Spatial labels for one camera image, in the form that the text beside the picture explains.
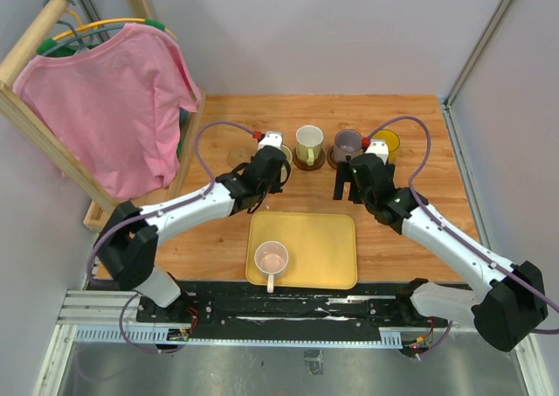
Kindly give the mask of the cream mug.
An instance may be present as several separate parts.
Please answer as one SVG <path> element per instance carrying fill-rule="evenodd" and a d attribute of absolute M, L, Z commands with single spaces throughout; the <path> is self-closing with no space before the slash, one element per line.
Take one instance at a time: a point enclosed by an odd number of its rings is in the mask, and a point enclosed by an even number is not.
<path fill-rule="evenodd" d="M 280 172 L 280 182 L 286 182 L 292 169 L 292 162 L 293 162 L 293 155 L 292 151 L 289 147 L 285 144 L 282 144 L 280 147 L 281 151 L 286 156 L 286 165 L 283 165 Z"/>

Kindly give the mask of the brown coaster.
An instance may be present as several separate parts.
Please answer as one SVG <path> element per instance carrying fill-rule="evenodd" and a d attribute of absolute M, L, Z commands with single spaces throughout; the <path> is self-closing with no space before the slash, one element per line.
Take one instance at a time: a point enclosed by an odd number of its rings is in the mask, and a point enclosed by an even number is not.
<path fill-rule="evenodd" d="M 330 167 L 334 170 L 337 169 L 339 163 L 346 163 L 351 155 L 343 149 L 331 146 L 327 152 L 327 161 Z"/>
<path fill-rule="evenodd" d="M 323 166 L 323 164 L 326 162 L 326 159 L 327 159 L 324 149 L 321 150 L 321 153 L 319 154 L 318 159 L 314 161 L 313 165 L 308 165 L 306 162 L 301 161 L 297 157 L 296 148 L 293 148 L 292 153 L 293 153 L 293 164 L 298 169 L 304 170 L 304 171 L 318 170 L 319 168 L 321 168 Z"/>

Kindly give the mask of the brown coaster bottom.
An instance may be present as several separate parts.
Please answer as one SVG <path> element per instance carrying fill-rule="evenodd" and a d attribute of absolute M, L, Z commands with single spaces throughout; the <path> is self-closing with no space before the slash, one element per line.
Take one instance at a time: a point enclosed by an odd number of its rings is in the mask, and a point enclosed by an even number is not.
<path fill-rule="evenodd" d="M 318 159 L 314 161 L 313 165 L 308 165 L 306 162 L 301 161 L 297 157 L 296 148 L 293 148 L 292 153 L 293 153 L 293 164 L 298 169 L 304 170 L 304 171 L 318 170 L 319 168 L 321 168 L 323 166 L 323 164 L 326 162 L 326 159 L 327 159 L 324 149 L 321 150 L 321 153 L 319 154 Z"/>

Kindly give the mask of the purple mug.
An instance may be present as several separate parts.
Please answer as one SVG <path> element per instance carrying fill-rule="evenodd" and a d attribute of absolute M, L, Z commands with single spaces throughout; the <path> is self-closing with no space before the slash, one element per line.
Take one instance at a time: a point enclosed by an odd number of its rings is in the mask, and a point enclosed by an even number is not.
<path fill-rule="evenodd" d="M 362 153 L 362 135 L 353 129 L 339 131 L 334 140 L 333 159 L 337 163 L 346 162 Z"/>

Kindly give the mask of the woven rattan coaster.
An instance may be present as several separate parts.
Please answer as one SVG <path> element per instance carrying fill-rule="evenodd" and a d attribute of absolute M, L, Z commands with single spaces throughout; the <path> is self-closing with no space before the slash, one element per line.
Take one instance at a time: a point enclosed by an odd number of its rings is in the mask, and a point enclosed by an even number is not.
<path fill-rule="evenodd" d="M 242 163 L 249 163 L 256 153 L 256 148 L 253 146 L 242 146 L 231 149 L 226 157 L 226 162 L 235 168 Z"/>

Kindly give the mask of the yellow transparent mug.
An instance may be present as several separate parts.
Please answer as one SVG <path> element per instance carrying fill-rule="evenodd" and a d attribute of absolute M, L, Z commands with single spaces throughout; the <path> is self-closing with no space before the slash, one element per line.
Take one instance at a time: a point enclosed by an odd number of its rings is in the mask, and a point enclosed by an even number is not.
<path fill-rule="evenodd" d="M 377 131 L 373 138 L 376 140 L 384 140 L 389 150 L 389 162 L 394 163 L 397 156 L 397 151 L 400 147 L 400 139 L 398 135 L 388 129 L 380 129 Z"/>

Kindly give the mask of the white green-handled mug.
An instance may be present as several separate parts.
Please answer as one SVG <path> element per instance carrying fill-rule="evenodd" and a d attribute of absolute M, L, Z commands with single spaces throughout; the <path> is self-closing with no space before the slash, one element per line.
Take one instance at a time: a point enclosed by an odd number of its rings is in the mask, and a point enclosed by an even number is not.
<path fill-rule="evenodd" d="M 307 166 L 313 166 L 317 161 L 322 150 L 324 135 L 318 127 L 305 125 L 296 132 L 296 151 L 297 158 Z"/>

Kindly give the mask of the pink mug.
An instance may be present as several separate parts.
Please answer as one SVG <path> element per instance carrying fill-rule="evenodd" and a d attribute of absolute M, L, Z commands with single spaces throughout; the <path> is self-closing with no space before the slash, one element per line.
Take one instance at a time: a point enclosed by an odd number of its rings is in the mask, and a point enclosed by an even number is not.
<path fill-rule="evenodd" d="M 259 245 L 254 262 L 258 271 L 266 278 L 266 291 L 274 291 L 276 280 L 281 277 L 289 263 L 287 248 L 278 241 L 266 241 Z"/>

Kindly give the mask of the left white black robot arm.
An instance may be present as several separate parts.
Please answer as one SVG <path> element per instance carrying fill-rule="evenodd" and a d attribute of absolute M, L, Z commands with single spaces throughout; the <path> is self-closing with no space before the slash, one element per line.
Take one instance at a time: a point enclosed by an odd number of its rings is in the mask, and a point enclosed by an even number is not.
<path fill-rule="evenodd" d="M 214 219 L 255 212 L 268 194 L 282 192 L 283 170 L 290 171 L 282 150 L 266 145 L 248 163 L 205 187 L 157 205 L 118 205 L 93 247 L 118 289 L 135 291 L 166 309 L 184 292 L 155 264 L 158 247 L 177 235 Z"/>

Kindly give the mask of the pink t-shirt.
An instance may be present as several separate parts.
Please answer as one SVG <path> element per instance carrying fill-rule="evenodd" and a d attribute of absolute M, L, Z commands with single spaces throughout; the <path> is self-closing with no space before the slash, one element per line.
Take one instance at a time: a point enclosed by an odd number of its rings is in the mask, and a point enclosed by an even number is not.
<path fill-rule="evenodd" d="M 36 56 L 12 90 L 119 201 L 172 183 L 180 113 L 201 99 L 178 43 L 134 23 L 87 52 Z"/>

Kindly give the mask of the grey-green hanger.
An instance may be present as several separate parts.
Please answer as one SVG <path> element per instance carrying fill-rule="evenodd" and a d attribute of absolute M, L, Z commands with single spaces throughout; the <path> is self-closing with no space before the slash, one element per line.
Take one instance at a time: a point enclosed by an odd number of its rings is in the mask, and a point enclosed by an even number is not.
<path fill-rule="evenodd" d="M 73 14 L 77 19 L 78 16 L 75 12 L 66 10 L 67 13 Z M 66 21 L 59 20 L 58 24 L 63 24 L 69 28 L 68 31 L 60 33 L 53 38 L 48 38 L 43 41 L 39 48 L 36 50 L 37 55 L 50 56 L 53 55 L 60 48 L 73 50 L 74 53 L 81 50 L 89 50 L 93 45 L 93 40 L 96 35 L 104 34 L 109 31 L 116 31 L 121 29 L 124 24 L 109 25 L 107 29 L 98 29 L 89 31 L 86 34 L 79 35 L 74 29 L 74 25 Z"/>

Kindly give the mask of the yellow hanger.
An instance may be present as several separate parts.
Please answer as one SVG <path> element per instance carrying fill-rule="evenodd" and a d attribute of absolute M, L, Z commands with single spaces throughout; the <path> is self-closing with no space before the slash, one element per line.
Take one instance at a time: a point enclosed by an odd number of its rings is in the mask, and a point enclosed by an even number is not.
<path fill-rule="evenodd" d="M 165 31 L 174 40 L 178 40 L 176 34 L 167 26 L 163 26 L 160 22 L 153 19 L 148 0 L 127 0 L 130 10 L 133 12 L 132 17 L 115 17 L 108 19 L 101 19 L 92 21 L 91 23 L 84 24 L 78 18 L 76 19 L 78 26 L 73 29 L 79 34 L 86 34 L 89 31 L 98 29 L 107 29 L 109 25 L 137 23 L 137 24 L 151 24 L 154 27 Z"/>

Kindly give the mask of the wooden clothes rack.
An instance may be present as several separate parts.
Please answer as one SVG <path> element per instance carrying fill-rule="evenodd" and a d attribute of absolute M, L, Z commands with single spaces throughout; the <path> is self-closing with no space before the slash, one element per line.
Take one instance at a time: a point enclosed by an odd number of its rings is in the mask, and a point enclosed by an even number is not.
<path fill-rule="evenodd" d="M 68 0 L 49 0 L 41 8 L 32 23 L 6 54 L 1 62 L 1 114 L 11 121 L 30 139 L 54 165 L 71 178 L 92 200 L 84 224 L 91 230 L 101 230 L 101 214 L 111 213 L 117 201 L 93 178 L 93 175 L 71 154 L 63 143 L 40 121 L 39 117 L 12 92 L 17 76 L 34 57 L 42 41 L 61 18 L 68 7 Z M 160 188 L 135 198 L 136 205 L 159 204 L 181 194 L 183 181 L 194 154 L 194 138 L 204 114 L 206 94 L 200 90 L 197 97 L 197 111 L 189 118 L 182 130 L 183 147 L 179 155 L 179 170 L 167 188 Z"/>

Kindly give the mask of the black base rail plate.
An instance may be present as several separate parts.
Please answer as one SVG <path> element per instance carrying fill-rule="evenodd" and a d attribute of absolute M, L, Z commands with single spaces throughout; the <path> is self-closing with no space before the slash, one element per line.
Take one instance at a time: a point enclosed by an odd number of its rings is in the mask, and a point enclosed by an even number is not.
<path fill-rule="evenodd" d="M 349 290 L 280 287 L 268 294 L 246 281 L 180 281 L 184 294 L 166 309 L 145 296 L 129 302 L 94 291 L 84 311 L 102 322 L 174 328 L 195 322 L 194 336 L 256 343 L 366 343 L 383 328 L 445 328 L 446 320 L 412 314 L 404 284 L 366 282 Z"/>

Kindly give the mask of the aluminium frame rails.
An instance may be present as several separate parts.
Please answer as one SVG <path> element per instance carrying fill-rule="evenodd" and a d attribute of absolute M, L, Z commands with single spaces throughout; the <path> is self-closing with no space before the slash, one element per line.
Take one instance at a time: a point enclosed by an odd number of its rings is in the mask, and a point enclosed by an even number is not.
<path fill-rule="evenodd" d="M 79 342 L 131 342 L 169 350 L 181 345 L 302 348 L 423 347 L 442 319 L 407 323 L 392 295 L 373 290 L 275 295 L 244 283 L 191 283 L 184 302 L 161 309 L 143 296 L 69 291 L 58 321 Z"/>

